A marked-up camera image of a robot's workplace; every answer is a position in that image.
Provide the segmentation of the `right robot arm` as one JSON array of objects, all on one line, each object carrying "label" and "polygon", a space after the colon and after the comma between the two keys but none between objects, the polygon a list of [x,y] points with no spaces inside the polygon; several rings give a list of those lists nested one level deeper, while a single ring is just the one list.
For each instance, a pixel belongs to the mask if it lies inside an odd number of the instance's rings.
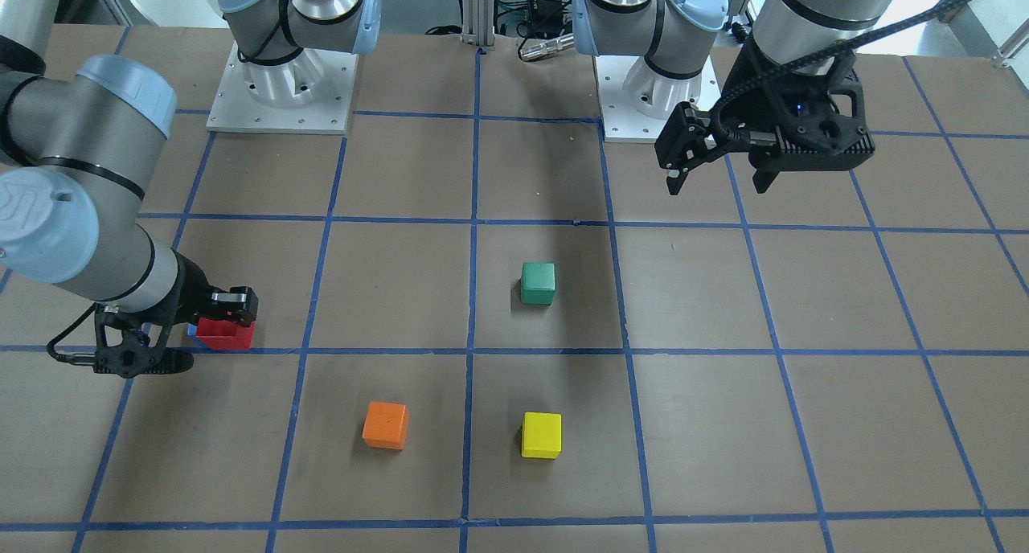
[{"label": "right robot arm", "polygon": [[[96,55],[72,80],[44,75],[59,0],[2,0],[2,264],[126,322],[247,326],[250,287],[217,289],[137,223],[177,97],[143,63]],[[217,0],[235,40],[213,105],[237,120],[344,129],[341,68],[374,51],[383,0]]]}]

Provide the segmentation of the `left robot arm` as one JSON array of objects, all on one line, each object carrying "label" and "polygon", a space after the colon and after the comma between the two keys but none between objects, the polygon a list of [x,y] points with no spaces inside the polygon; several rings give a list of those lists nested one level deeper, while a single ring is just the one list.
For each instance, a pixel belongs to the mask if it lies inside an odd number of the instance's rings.
[{"label": "left robot arm", "polygon": [[852,40],[891,1],[765,0],[709,109],[662,88],[699,78],[730,0],[571,0],[571,23],[577,51],[636,59],[632,93],[665,120],[654,149],[670,194],[739,153],[764,193],[780,173],[849,171],[874,155]]}]

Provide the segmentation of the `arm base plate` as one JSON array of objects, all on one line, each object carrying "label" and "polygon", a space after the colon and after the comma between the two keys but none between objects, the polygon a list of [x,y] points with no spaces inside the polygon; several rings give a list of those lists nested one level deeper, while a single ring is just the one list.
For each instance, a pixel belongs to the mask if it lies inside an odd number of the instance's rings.
[{"label": "arm base plate", "polygon": [[220,133],[344,136],[359,62],[350,51],[304,50],[288,63],[260,66],[242,62],[233,47],[206,127]]},{"label": "arm base plate", "polygon": [[654,143],[677,104],[687,102],[708,111],[720,97],[710,56],[699,75],[687,80],[659,76],[640,56],[596,56],[594,67],[604,139],[609,142]]}]

